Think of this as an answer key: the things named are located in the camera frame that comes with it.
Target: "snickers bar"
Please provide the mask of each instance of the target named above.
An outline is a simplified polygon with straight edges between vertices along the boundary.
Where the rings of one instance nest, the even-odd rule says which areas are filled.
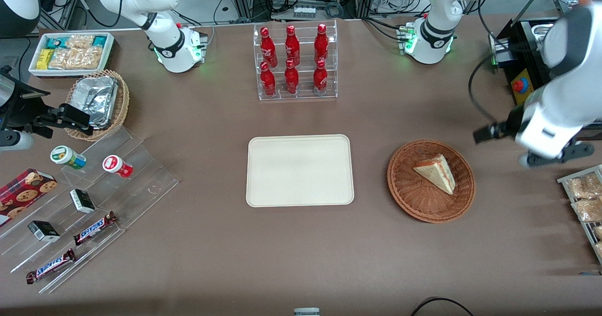
[[[65,254],[63,254],[63,256],[60,256],[56,260],[48,263],[47,265],[41,267],[40,269],[38,269],[36,271],[30,271],[27,274],[27,278],[26,278],[27,284],[33,284],[34,282],[41,280],[41,278],[43,278],[44,275],[46,275],[47,273],[50,273],[50,272],[58,269],[58,267],[61,267],[68,262],[75,262],[75,261],[77,261],[77,259],[75,258],[75,253],[73,252],[73,249],[69,249],[69,250],[67,250],[67,252]]]
[[[78,245],[81,245],[82,243],[88,241],[89,239],[94,237],[94,235],[101,232],[101,230],[103,230],[109,224],[111,224],[115,221],[117,221],[117,217],[111,211],[110,213],[105,215],[103,218],[99,219],[98,222],[96,222],[95,224],[92,224],[92,226],[89,226],[88,228],[86,228],[86,230],[82,231],[79,235],[74,236],[73,239],[75,239],[75,246],[77,247]]]

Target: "red cookie box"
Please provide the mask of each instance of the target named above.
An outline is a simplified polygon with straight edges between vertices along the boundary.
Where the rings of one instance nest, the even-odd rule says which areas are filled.
[[[0,227],[17,217],[58,183],[49,174],[28,169],[0,188]]]

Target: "small black box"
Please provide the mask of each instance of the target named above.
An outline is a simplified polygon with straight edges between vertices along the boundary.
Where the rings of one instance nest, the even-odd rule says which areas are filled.
[[[27,228],[34,234],[39,241],[54,242],[60,238],[60,235],[52,224],[46,221],[32,221],[27,224]]]
[[[94,203],[86,191],[73,189],[69,194],[71,194],[71,201],[73,201],[75,209],[82,213],[94,213]]]

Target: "red emergency stop button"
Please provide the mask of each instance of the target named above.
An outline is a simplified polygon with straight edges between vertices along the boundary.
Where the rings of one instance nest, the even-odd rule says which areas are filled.
[[[523,90],[523,87],[524,82],[522,80],[514,81],[514,83],[512,83],[512,90],[516,91],[517,93]]]
[[[529,80],[526,78],[520,78],[514,82],[512,82],[512,90],[516,91],[519,94],[524,94],[529,89]]]

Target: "cookie box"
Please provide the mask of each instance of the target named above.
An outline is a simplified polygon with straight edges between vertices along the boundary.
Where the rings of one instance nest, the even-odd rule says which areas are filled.
[[[103,45],[103,54],[101,54],[101,60],[96,69],[70,69],[70,70],[52,70],[52,69],[38,69],[37,62],[40,58],[40,54],[47,48],[48,42],[58,38],[69,37],[73,34],[81,35],[94,35],[95,37],[107,37]],[[111,55],[111,49],[113,47],[114,37],[109,32],[59,32],[59,33],[47,33],[40,37],[40,41],[36,48],[36,52],[30,63],[29,72],[38,78],[77,78],[83,75],[89,75],[93,72],[99,72],[105,70],[108,64],[109,57]]]
[[[0,188],[0,227],[56,186],[56,179],[51,175],[28,169]]]

